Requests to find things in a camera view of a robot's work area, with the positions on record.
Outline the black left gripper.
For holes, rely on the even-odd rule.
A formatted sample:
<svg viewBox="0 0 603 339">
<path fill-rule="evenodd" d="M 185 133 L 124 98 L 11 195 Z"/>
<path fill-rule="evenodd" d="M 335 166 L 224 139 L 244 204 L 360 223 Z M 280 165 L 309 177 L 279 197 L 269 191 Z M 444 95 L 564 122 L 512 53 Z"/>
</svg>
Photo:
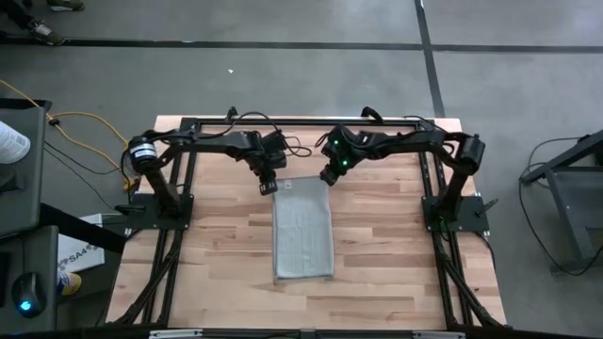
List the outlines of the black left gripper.
<svg viewBox="0 0 603 339">
<path fill-rule="evenodd" d="M 285 150 L 287 143 L 285 136 L 281 130 L 275 130 L 269 134 L 262 136 L 262 146 L 265 150 Z M 284 151 L 275 153 L 266 153 L 261 161 L 259 170 L 259 191 L 262 196 L 273 194 L 278 190 L 278 185 L 275 181 L 276 170 L 286 167 L 286 155 Z"/>
</svg>

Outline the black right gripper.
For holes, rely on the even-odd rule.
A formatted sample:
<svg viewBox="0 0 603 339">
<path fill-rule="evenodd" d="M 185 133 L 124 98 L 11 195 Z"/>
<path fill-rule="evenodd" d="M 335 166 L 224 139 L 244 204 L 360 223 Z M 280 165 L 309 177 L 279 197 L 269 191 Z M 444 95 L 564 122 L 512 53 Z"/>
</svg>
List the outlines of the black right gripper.
<svg viewBox="0 0 603 339">
<path fill-rule="evenodd" d="M 322 147 L 322 153 L 329 158 L 328 166 L 320 173 L 319 178 L 328 186 L 333 186 L 337 181 L 334 170 L 349 170 L 354 168 L 361 158 L 356 150 L 346 141 L 353 141 L 353 132 L 345 125 L 338 124 L 333 128 L 334 140 L 328 141 Z"/>
</svg>

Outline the grey microfiber towel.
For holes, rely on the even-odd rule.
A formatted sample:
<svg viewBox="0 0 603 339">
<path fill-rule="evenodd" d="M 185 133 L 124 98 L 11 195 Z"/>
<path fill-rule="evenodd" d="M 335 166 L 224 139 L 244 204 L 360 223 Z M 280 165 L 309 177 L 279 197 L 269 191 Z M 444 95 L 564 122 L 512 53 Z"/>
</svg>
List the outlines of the grey microfiber towel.
<svg viewBox="0 0 603 339">
<path fill-rule="evenodd" d="M 330 188 L 317 176 L 285 178 L 272 198 L 272 268 L 280 280 L 330 279 L 334 235 Z"/>
</svg>

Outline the black diagonal bar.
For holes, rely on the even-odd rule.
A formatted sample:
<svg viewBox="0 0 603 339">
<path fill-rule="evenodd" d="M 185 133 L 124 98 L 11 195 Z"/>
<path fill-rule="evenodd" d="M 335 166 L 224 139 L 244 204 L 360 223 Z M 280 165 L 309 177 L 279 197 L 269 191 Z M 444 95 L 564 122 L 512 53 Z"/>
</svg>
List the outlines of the black diagonal bar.
<svg viewBox="0 0 603 339">
<path fill-rule="evenodd" d="M 115 253 L 122 253 L 126 243 L 123 235 L 88 223 L 46 203 L 42 203 L 40 207 L 39 226 L 57 226 L 60 234 Z"/>
</svg>

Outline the white box with print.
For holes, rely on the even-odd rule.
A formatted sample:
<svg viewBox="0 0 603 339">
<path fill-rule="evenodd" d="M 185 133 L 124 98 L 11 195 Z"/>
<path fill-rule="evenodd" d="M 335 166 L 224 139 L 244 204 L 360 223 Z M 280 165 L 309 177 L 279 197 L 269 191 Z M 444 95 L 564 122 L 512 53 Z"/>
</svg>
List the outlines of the white box with print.
<svg viewBox="0 0 603 339">
<path fill-rule="evenodd" d="M 60 234 L 57 245 L 57 270 L 76 273 L 105 263 L 105 251 L 89 243 Z"/>
</svg>

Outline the black crossbar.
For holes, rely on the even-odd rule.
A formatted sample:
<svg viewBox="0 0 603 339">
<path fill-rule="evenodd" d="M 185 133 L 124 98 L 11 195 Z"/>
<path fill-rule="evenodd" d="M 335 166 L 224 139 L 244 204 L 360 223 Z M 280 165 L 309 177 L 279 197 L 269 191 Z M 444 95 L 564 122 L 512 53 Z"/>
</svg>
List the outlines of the black crossbar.
<svg viewBox="0 0 603 339">
<path fill-rule="evenodd" d="M 310 329 L 202 329 L 204 337 L 198 339 L 412 339 L 414 331 L 435 330 L 310 330 Z M 151 331 L 162 329 L 156 324 L 107 325 L 67 331 L 41 331 L 0 336 L 0 339 L 148 339 Z M 539 331 L 520 331 L 507 327 L 483 328 L 456 326 L 466 339 L 603 339 L 588 336 L 565 335 Z"/>
</svg>

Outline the dark grey metal stand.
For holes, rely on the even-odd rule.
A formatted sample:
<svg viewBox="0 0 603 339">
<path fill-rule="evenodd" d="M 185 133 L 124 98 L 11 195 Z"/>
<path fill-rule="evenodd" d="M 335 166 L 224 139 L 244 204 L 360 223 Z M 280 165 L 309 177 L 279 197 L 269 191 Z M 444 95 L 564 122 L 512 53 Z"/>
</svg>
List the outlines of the dark grey metal stand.
<svg viewBox="0 0 603 339">
<path fill-rule="evenodd" d="M 603 265 L 603 244 L 596 246 L 592 232 L 603 232 L 603 129 L 572 137 L 574 145 L 541 163 L 528 162 L 520 174 L 521 188 L 546 181 L 558 215 L 569 233 L 576 258 L 560 264 L 549 251 L 553 272 L 580 276 Z"/>
</svg>

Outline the dark grey cabinet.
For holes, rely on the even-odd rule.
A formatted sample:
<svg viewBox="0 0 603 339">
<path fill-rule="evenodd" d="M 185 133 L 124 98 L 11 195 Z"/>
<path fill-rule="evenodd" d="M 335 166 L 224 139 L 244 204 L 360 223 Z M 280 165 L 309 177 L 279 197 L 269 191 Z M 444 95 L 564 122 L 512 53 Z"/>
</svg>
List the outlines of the dark grey cabinet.
<svg viewBox="0 0 603 339">
<path fill-rule="evenodd" d="M 0 192 L 0 237 L 34 229 L 39 222 L 45 114 L 42 107 L 0 109 L 0 122 L 30 141 L 24 158 L 0 165 L 16 176 L 15 188 Z"/>
</svg>

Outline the dark grey side table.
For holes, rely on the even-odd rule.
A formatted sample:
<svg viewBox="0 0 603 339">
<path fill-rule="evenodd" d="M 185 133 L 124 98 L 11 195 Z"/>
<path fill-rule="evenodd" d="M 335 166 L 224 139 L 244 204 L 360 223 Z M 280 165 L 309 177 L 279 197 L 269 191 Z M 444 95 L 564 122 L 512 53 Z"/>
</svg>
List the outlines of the dark grey side table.
<svg viewBox="0 0 603 339">
<path fill-rule="evenodd" d="M 0 336 L 57 327 L 57 243 L 56 226 L 0 238 Z M 12 285 L 24 273 L 38 275 L 44 309 L 27 318 L 12 297 Z"/>
</svg>

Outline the person's dark shoe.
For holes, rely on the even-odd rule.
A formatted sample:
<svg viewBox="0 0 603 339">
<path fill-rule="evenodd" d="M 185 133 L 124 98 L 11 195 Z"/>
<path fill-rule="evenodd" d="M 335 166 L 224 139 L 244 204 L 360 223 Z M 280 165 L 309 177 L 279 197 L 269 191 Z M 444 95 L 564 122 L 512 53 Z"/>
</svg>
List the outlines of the person's dark shoe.
<svg viewBox="0 0 603 339">
<path fill-rule="evenodd" d="M 65 39 L 60 34 L 47 26 L 43 21 L 37 19 L 32 19 L 27 24 L 27 30 L 35 40 L 50 46 L 59 46 L 65 42 Z"/>
<path fill-rule="evenodd" d="M 86 5 L 83 0 L 46 0 L 52 11 L 82 11 Z"/>
</svg>

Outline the white labelled container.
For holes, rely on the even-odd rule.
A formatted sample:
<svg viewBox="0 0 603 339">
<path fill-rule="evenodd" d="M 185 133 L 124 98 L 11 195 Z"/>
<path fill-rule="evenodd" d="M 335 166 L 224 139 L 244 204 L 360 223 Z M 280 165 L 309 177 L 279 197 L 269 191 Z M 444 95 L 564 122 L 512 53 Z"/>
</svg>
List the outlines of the white labelled container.
<svg viewBox="0 0 603 339">
<path fill-rule="evenodd" d="M 29 152 L 31 141 L 17 130 L 0 121 L 0 164 L 13 164 Z"/>
</svg>

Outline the black computer mouse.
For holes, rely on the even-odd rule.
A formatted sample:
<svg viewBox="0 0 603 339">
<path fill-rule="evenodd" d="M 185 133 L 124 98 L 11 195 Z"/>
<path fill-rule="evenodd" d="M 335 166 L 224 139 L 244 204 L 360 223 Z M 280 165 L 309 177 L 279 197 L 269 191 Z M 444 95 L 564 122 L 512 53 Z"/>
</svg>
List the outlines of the black computer mouse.
<svg viewBox="0 0 603 339">
<path fill-rule="evenodd" d="M 11 286 L 11 296 L 18 313 L 26 318 L 40 315 L 46 307 L 41 275 L 37 272 L 21 274 Z"/>
</svg>

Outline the person's leg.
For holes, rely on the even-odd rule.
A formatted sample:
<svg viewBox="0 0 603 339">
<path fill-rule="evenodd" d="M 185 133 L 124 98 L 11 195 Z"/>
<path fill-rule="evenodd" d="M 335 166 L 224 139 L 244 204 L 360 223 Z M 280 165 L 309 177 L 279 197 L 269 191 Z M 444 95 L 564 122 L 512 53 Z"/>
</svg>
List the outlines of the person's leg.
<svg viewBox="0 0 603 339">
<path fill-rule="evenodd" d="M 22 29 L 27 29 L 29 24 L 35 20 L 15 0 L 0 0 L 0 11 L 4 11 L 8 18 Z"/>
</svg>

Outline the black metal table frame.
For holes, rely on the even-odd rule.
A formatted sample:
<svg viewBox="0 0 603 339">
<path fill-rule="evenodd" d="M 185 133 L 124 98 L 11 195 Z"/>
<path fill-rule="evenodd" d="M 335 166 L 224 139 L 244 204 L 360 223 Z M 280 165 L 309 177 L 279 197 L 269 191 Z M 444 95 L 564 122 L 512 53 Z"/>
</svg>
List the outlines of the black metal table frame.
<svg viewBox="0 0 603 339">
<path fill-rule="evenodd" d="M 279 128 L 285 178 L 317 176 L 329 159 L 319 139 L 336 125 L 387 135 L 456 120 L 277 119 L 237 121 L 161 116 L 155 131 L 206 134 Z M 276 281 L 272 198 L 244 161 L 181 153 L 161 169 L 178 195 L 194 196 L 184 231 L 137 230 L 125 244 L 107 309 L 109 325 L 167 328 L 452 330 L 503 327 L 489 251 L 471 232 L 428 232 L 421 200 L 448 187 L 453 170 L 432 153 L 364 160 L 330 188 L 334 275 Z"/>
</svg>

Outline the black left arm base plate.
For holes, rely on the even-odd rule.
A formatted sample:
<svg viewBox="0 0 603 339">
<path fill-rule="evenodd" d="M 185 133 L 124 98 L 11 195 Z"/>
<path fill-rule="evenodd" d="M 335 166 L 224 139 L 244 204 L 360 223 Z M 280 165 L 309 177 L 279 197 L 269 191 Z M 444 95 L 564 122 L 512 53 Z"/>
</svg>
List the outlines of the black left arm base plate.
<svg viewBox="0 0 603 339">
<path fill-rule="evenodd" d="M 135 194 L 128 204 L 116 205 L 115 209 L 126 216 L 127 225 L 135 230 L 184 231 L 189 228 L 194 196 L 180 194 L 178 210 L 170 214 L 159 198 L 150 193 Z"/>
</svg>

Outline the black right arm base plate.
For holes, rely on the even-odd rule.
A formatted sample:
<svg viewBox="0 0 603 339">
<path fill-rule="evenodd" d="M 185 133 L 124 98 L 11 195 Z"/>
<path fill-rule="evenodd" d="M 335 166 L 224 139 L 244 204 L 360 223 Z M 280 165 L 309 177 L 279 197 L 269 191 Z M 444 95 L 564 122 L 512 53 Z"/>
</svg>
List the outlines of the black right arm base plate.
<svg viewBox="0 0 603 339">
<path fill-rule="evenodd" d="M 471 232 L 489 234 L 487 211 L 498 199 L 484 202 L 481 196 L 462 196 L 452 217 L 445 217 L 436 209 L 436 196 L 423 197 L 421 207 L 428 232 Z"/>
</svg>

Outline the silver bracket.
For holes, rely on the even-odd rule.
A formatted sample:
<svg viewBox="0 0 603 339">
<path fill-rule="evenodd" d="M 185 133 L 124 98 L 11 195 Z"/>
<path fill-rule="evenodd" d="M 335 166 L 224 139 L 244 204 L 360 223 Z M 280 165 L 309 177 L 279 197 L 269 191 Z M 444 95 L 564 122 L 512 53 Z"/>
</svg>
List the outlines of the silver bracket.
<svg viewBox="0 0 603 339">
<path fill-rule="evenodd" d="M 198 339 L 203 337 L 202 329 L 168 329 L 151 331 L 148 339 Z"/>
<path fill-rule="evenodd" d="M 414 331 L 412 339 L 466 339 L 462 332 L 454 331 Z"/>
</svg>

